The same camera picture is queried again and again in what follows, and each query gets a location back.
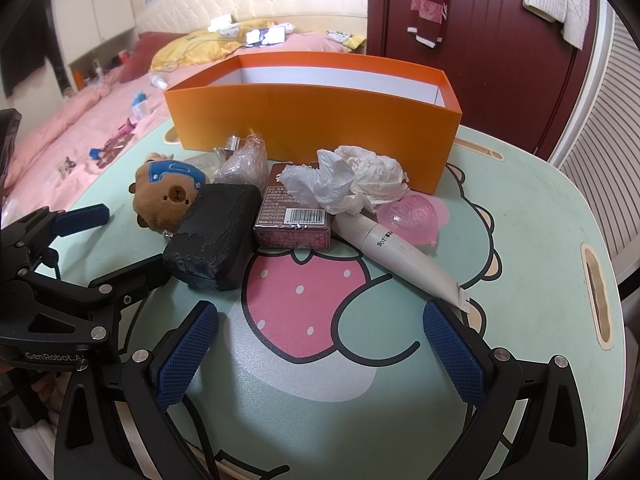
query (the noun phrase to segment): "brown teddy bear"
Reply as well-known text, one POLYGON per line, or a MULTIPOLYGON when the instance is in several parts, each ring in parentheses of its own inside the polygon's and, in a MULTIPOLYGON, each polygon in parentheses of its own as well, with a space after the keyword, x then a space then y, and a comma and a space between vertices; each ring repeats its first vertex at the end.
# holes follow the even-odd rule
POLYGON ((149 153, 129 186, 138 225, 157 233, 175 233, 198 191, 208 184, 198 168, 173 158, 149 153))

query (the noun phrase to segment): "maroon door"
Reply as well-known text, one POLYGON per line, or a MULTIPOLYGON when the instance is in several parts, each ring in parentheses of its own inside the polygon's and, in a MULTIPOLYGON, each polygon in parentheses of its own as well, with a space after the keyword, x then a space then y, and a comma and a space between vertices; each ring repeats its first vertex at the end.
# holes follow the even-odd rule
POLYGON ((562 39, 560 23, 525 10, 522 0, 451 0, 443 41, 430 48, 407 32, 410 4, 370 0, 367 53, 444 70, 462 124, 547 158, 584 79, 596 0, 582 52, 562 39))

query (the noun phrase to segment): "mint green table surface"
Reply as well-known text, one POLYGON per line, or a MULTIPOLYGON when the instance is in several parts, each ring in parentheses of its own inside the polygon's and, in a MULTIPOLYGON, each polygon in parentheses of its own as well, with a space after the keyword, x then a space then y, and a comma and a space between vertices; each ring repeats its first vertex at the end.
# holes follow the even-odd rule
MULTIPOLYGON (((169 120, 140 140, 75 204, 103 202, 111 220, 55 241, 63 279, 86 285, 164 250, 161 235, 137 226, 127 187, 149 152, 196 155, 162 142, 171 126, 169 120)), ((469 128, 460 127, 458 137, 497 150, 504 161, 453 147, 433 202, 448 221, 426 252, 468 288, 477 305, 469 322, 489 346, 522 360, 569 359, 594 478, 617 431, 625 365, 620 300, 602 237, 583 197, 555 168, 469 128), (608 350, 596 339, 583 243, 603 267, 612 306, 608 350)), ((429 297, 396 277, 371 286, 386 269, 338 241, 327 256, 256 254, 242 291, 196 290, 172 278, 141 308, 123 311, 124 358, 153 348, 198 300, 212 301, 220 331, 188 393, 227 470, 252 479, 425 479, 467 411, 422 331, 429 297), (329 329, 334 316, 337 333, 329 329), (316 327, 306 326, 310 319, 316 327)), ((505 432, 510 441, 523 409, 519 401, 505 432)), ((197 444, 186 411, 169 412, 197 444)), ((506 453, 498 444, 485 476, 506 453)))

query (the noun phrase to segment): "maroon box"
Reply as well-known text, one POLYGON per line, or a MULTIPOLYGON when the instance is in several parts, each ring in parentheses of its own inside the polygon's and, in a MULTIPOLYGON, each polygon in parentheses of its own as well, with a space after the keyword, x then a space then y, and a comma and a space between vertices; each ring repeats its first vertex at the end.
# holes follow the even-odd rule
POLYGON ((324 249, 331 246, 331 219, 324 209, 299 204, 278 175, 286 163, 274 164, 254 231, 260 245, 275 249, 324 249))

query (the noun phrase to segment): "table handle cutout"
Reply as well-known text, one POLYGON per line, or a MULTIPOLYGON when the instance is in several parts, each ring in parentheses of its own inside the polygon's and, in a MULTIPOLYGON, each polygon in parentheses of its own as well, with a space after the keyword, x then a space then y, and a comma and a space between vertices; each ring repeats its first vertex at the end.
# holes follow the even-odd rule
POLYGON ((607 297, 602 266, 590 245, 582 244, 580 248, 582 250, 584 279, 586 280, 589 302, 591 303, 596 337, 600 346, 605 350, 609 350, 613 346, 613 325, 611 321, 611 305, 607 297))
POLYGON ((172 126, 167 130, 167 133, 162 137, 162 142, 165 144, 180 144, 178 133, 175 131, 175 126, 172 126))
POLYGON ((468 150, 471 150, 472 152, 480 153, 480 155, 488 156, 489 158, 497 160, 498 162, 504 161, 504 155, 502 153, 496 152, 495 150, 492 150, 491 148, 488 148, 486 146, 476 144, 475 142, 471 142, 470 140, 459 139, 458 137, 456 137, 453 140, 453 143, 456 146, 460 146, 460 148, 466 148, 468 150))

